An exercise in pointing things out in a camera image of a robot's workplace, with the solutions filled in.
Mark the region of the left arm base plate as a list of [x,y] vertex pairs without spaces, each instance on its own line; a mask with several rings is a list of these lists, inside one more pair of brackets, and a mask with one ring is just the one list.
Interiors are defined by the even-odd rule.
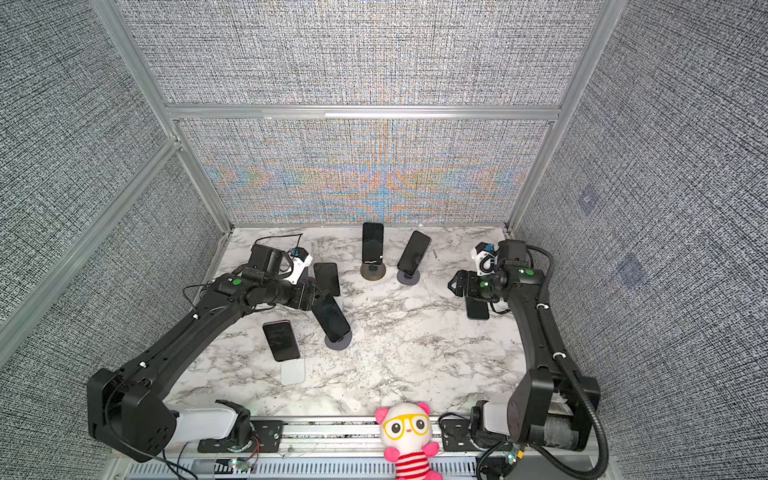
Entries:
[[198,453],[277,453],[285,423],[280,420],[251,420],[247,426],[240,422],[222,439],[204,439],[197,445]]

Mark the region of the white flat phone stand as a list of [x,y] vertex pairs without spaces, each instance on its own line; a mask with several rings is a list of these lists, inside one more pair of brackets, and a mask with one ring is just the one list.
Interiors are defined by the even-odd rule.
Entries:
[[280,382],[283,386],[301,384],[306,379],[304,358],[286,360],[280,363]]

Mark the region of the pink white plush toy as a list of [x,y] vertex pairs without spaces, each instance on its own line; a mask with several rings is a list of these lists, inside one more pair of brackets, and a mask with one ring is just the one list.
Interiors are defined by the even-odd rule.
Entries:
[[440,446],[433,440],[431,408],[427,403],[404,402],[375,412],[384,445],[384,458],[395,468],[398,480],[441,480],[443,476],[433,470],[430,458]]

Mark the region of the grey round back stand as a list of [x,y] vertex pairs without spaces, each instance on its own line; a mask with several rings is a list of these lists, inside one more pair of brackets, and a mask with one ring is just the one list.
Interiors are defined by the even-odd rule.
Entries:
[[412,275],[402,270],[397,271],[396,279],[399,283],[406,286],[413,286],[420,281],[420,272],[416,270]]

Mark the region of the phone with pink edge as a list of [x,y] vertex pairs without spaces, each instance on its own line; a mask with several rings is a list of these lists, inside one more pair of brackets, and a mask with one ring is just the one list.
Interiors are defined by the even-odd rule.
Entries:
[[298,342],[289,320],[267,322],[262,325],[262,329],[276,362],[297,360],[301,357]]

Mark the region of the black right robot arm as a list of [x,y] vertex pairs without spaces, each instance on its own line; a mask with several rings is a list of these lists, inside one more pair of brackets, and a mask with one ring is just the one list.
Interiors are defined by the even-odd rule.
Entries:
[[487,320],[503,302],[500,315],[514,318],[523,346],[526,371],[506,399],[480,401],[472,408],[476,435],[504,436],[524,445],[581,451],[593,422],[577,389],[597,406],[597,381],[580,373],[569,357],[549,300],[553,266],[534,265],[531,254],[543,250],[519,240],[498,245],[481,242],[471,249],[475,269],[459,270],[448,289],[465,300],[468,317]]

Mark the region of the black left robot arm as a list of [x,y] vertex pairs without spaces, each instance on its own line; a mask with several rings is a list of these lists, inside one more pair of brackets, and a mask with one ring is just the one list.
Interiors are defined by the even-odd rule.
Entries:
[[244,406],[218,400],[178,408],[165,399],[191,363],[241,318],[277,305],[300,311],[318,305],[324,293],[304,275],[311,262],[302,247],[283,251],[255,243],[249,260],[205,284],[198,302],[154,345],[119,369],[100,369],[88,380],[89,436],[137,462],[178,443],[250,448],[253,427]]

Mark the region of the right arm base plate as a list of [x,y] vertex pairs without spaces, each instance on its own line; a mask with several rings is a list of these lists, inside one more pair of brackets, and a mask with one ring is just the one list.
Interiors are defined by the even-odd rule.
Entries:
[[443,450],[451,453],[475,453],[482,450],[470,435],[470,421],[448,416],[438,420]]

